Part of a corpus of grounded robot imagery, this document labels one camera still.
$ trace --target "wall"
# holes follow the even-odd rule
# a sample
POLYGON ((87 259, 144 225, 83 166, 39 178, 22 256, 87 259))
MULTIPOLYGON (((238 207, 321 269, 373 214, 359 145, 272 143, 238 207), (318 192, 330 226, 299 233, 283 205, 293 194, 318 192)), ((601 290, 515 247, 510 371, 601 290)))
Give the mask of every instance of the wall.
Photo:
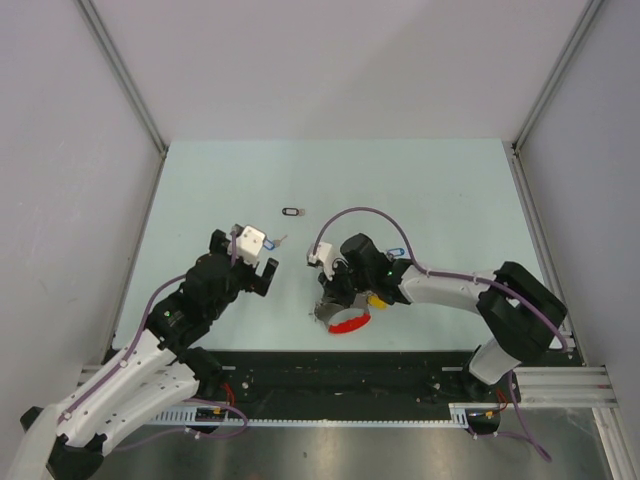
POLYGON ((73 2, 0 4, 0 477, 105 339, 160 164, 73 2))
POLYGON ((172 140, 513 140, 586 0, 96 0, 172 140))
POLYGON ((605 6, 523 162, 589 360, 640 447, 640 3, 605 6))

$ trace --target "purple cable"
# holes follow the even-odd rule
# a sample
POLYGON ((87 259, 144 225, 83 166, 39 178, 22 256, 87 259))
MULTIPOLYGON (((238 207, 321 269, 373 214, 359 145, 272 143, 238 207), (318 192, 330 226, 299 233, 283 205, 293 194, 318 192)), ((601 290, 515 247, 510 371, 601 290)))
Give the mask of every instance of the purple cable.
POLYGON ((535 305, 533 305, 531 302, 529 302, 526 298, 524 298, 522 295, 520 295, 515 290, 512 290, 511 288, 509 288, 509 287, 507 287, 505 285, 502 285, 501 283, 498 283, 498 282, 495 282, 493 280, 490 280, 488 278, 475 277, 473 275, 466 275, 464 273, 439 272, 439 271, 431 271, 431 270, 427 271, 422 265, 420 265, 418 263, 418 260, 416 259, 416 256, 413 253, 413 248, 411 248, 411 243, 409 242, 409 238, 407 237, 407 234, 404 232, 404 230, 402 229, 400 224, 398 222, 396 222, 393 218, 391 218, 389 215, 387 215, 386 213, 384 213, 381 210, 378 210, 377 208, 352 207, 352 208, 347 208, 346 210, 342 210, 341 212, 336 213, 320 229, 320 233, 318 234, 318 237, 316 238, 316 242, 313 245, 313 253, 314 254, 318 250, 318 245, 320 245, 320 241, 322 240, 322 236, 327 231, 327 228, 329 228, 329 225, 331 225, 333 222, 335 222, 338 218, 342 217, 343 215, 346 215, 347 213, 352 213, 352 212, 370 212, 370 213, 375 213, 375 214, 380 215, 381 217, 384 217, 387 220, 389 220, 389 222, 391 222, 393 224, 393 226, 396 227, 396 230, 398 230, 398 233, 400 233, 400 236, 402 237, 402 240, 404 240, 404 243, 407 246, 407 251, 409 253, 409 257, 411 258, 411 263, 413 263, 413 266, 420 273, 422 273, 422 274, 424 274, 426 276, 434 276, 434 277, 440 277, 440 278, 453 278, 453 279, 457 279, 457 280, 466 280, 466 281, 469 281, 469 282, 483 283, 485 285, 489 285, 489 286, 497 288, 498 290, 503 291, 504 293, 506 293, 510 297, 515 298, 516 300, 518 300, 522 305, 524 305, 527 309, 529 309, 536 317, 538 317, 538 319, 542 323, 544 323, 549 330, 551 330, 553 335, 560 341, 560 344, 562 345, 562 350, 561 350, 562 352, 566 352, 567 349, 569 348, 569 345, 567 344, 567 341, 562 336, 560 331, 556 328, 556 326, 553 323, 551 323, 551 320, 549 320, 540 310, 538 310, 535 307, 535 305))
MULTIPOLYGON (((140 322, 140 326, 138 327, 138 330, 136 331, 135 336, 133 337, 133 340, 131 341, 131 346, 129 347, 129 349, 125 352, 125 354, 122 356, 122 360, 123 361, 127 361, 129 359, 129 357, 131 355, 133 355, 133 352, 136 348, 136 346, 138 345, 138 342, 140 341, 140 337, 142 336, 142 332, 144 331, 144 325, 146 323, 147 317, 149 316, 149 313, 151 312, 151 307, 153 306, 153 302, 155 301, 156 297, 160 294, 160 292, 162 290, 164 290, 165 288, 167 288, 169 285, 176 283, 180 280, 183 280, 186 277, 186 275, 180 275, 178 277, 172 278, 171 280, 168 280, 166 282, 164 282, 162 285, 160 285, 151 295, 151 298, 149 298, 149 301, 147 302, 147 306, 144 309, 144 314, 142 315, 142 321, 140 322)), ((60 417, 58 417, 58 425, 60 423, 62 423, 62 421, 64 420, 64 416, 67 413, 72 413, 75 409, 77 409, 80 405, 82 405, 82 403, 89 398, 91 395, 93 395, 100 387, 102 387, 105 383, 107 383, 109 381, 109 379, 111 377, 113 377, 116 372, 122 368, 120 366, 120 364, 116 364, 113 366, 113 368, 111 370, 109 370, 104 377, 102 377, 100 380, 98 380, 95 385, 93 385, 91 388, 89 388, 86 392, 84 392, 82 395, 80 395, 67 409, 65 409, 61 414, 60 417)))
MULTIPOLYGON (((211 405, 213 407, 218 407, 218 408, 222 408, 224 410, 228 410, 230 412, 235 413, 236 415, 238 415, 241 419, 242 419, 242 426, 240 428, 238 428, 237 430, 234 430, 231 433, 224 433, 224 434, 211 434, 211 433, 202 433, 202 432, 195 432, 196 435, 199 433, 200 436, 205 437, 205 438, 211 438, 211 439, 225 439, 225 438, 232 438, 232 437, 236 437, 238 435, 240 435, 241 433, 243 433, 247 427, 249 426, 249 419, 247 418, 247 416, 242 413, 242 411, 240 411, 239 409, 232 407, 231 405, 226 405, 224 403, 218 403, 218 402, 212 402, 209 400, 201 400, 199 398, 191 398, 189 399, 190 402, 197 402, 197 403, 203 403, 205 405, 211 405)), ((162 432, 158 432, 155 435, 151 435, 150 437, 145 438, 144 440, 140 440, 139 442, 134 442, 131 443, 129 445, 125 445, 123 447, 116 447, 113 449, 114 452, 128 452, 129 450, 133 450, 135 448, 141 447, 143 445, 146 445, 147 443, 151 443, 155 440, 157 440, 160 437, 164 437, 165 435, 172 435, 174 433, 186 433, 185 432, 185 427, 178 427, 178 428, 170 428, 168 430, 163 430, 162 432)))
POLYGON ((516 433, 516 432, 496 432, 495 434, 494 433, 478 434, 473 431, 473 428, 471 428, 471 425, 469 425, 469 428, 468 428, 469 433, 473 435, 474 438, 504 437, 504 438, 513 438, 516 440, 524 440, 525 442, 528 442, 529 444, 531 444, 531 446, 535 449, 536 452, 538 452, 538 455, 540 455, 545 462, 547 463, 553 462, 553 457, 551 457, 549 452, 547 452, 544 449, 544 447, 537 442, 537 440, 531 433, 531 430, 529 429, 529 425, 527 424, 524 417, 522 416, 522 410, 520 409, 520 405, 516 400, 516 394, 513 390, 513 370, 510 370, 509 373, 507 373, 507 382, 509 384, 509 396, 511 397, 511 403, 513 404, 513 408, 516 411, 518 421, 520 422, 520 425, 522 426, 522 429, 524 430, 525 434, 522 435, 521 433, 516 433))
POLYGON ((236 245, 236 231, 231 230, 231 266, 236 264, 238 259, 238 246, 236 245))

